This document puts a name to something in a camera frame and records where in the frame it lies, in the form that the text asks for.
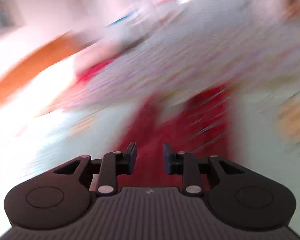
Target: metal pin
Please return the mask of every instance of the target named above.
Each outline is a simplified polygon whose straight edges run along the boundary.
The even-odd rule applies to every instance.
[[[211,129],[211,128],[217,127],[217,126],[220,125],[220,124],[222,124],[222,122],[220,122],[220,121],[219,121],[219,122],[212,123],[212,124],[208,125],[207,127],[205,127],[205,128],[203,128],[203,129],[201,129],[200,131],[198,131],[198,132],[197,132],[197,135],[202,134],[202,133],[208,131],[208,130]]]
[[[213,138],[212,140],[206,142],[205,144],[201,145],[199,148],[195,149],[193,152],[196,153],[196,152],[199,152],[201,151],[202,149],[204,149],[206,146],[210,145],[211,143],[214,143],[216,142],[224,133],[226,133],[226,131],[220,133],[218,136],[216,136],[215,138]]]
[[[208,103],[209,101],[211,101],[213,98],[217,97],[218,95],[222,94],[224,91],[226,91],[228,88],[224,88],[223,90],[219,91],[218,93],[214,94],[213,96],[209,97],[207,100],[205,100],[203,103],[199,104],[198,106],[203,106],[204,104]]]
[[[227,108],[225,111],[223,111],[223,112],[221,112],[221,113],[219,113],[219,114],[215,115],[215,116],[214,116],[214,117],[212,117],[211,119],[209,119],[209,121],[212,121],[213,119],[216,119],[217,117],[219,117],[219,116],[221,116],[221,115],[225,114],[225,113],[226,113],[228,110],[229,110],[229,109]],[[203,116],[203,117],[201,117],[201,118],[199,118],[198,120],[196,120],[196,121],[192,122],[190,125],[196,124],[196,123],[198,123],[198,122],[202,121],[203,119],[204,119],[204,116]]]
[[[114,188],[110,185],[103,185],[98,188],[98,191],[102,194],[108,194],[114,191]]]
[[[201,192],[201,187],[197,186],[197,185],[190,185],[188,187],[186,187],[186,192],[190,193],[190,194],[197,194],[199,192]]]

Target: white surface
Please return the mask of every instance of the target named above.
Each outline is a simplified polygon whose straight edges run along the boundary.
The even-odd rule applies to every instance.
[[[77,156],[97,159],[117,150],[113,147],[138,106],[128,102],[57,110],[32,120],[18,137],[4,138],[0,144],[0,236],[10,228],[3,200],[11,188]]]
[[[66,0],[14,0],[21,26],[0,37],[0,78],[23,57],[70,31]]]
[[[300,235],[300,146],[280,138],[276,108],[298,88],[258,91],[237,101],[237,151],[240,163],[288,187],[297,200],[290,227]]]

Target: blurred background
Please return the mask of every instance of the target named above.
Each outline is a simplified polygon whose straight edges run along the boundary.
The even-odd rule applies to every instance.
[[[12,187],[130,141],[282,183],[300,235],[300,0],[0,0],[0,236]]]

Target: wall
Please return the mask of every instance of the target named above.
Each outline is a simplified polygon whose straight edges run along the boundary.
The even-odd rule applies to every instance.
[[[10,99],[15,98],[15,96],[11,95],[24,88],[40,72],[78,51],[79,47],[76,40],[72,36],[65,34],[44,45],[29,56],[26,56],[13,69],[6,73],[3,79],[0,79],[0,107]],[[50,87],[53,86],[51,80],[52,77],[48,77],[48,80],[43,82],[41,90],[46,90],[47,82],[50,82]]]
[[[73,28],[66,0],[14,0],[21,26],[0,37],[0,78],[23,57]]]
[[[235,99],[233,137],[238,163],[285,185],[297,208],[289,227],[300,235],[300,144],[278,130],[278,106],[300,91],[300,84],[260,89]]]

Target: red cloth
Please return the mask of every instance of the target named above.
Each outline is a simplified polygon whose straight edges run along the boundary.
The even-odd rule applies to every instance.
[[[179,175],[168,175],[162,156],[162,144],[170,143],[176,152],[194,152],[202,145],[202,150],[195,152],[197,157],[218,154],[230,158],[228,144],[228,101],[229,90],[225,86],[206,90],[186,102],[186,109],[169,120],[155,127],[160,109],[151,97],[140,109],[131,128],[124,135],[117,149],[124,151],[130,142],[137,143],[137,160],[132,175],[118,176],[122,186],[181,186]],[[199,130],[209,125],[214,127],[202,134]]]
[[[92,68],[89,68],[87,71],[85,71],[83,74],[78,76],[77,83],[81,82],[87,82],[91,78],[93,78],[97,73],[103,69],[105,66],[113,62],[116,58],[112,58],[110,60],[105,60],[100,62],[99,64],[93,66]]]

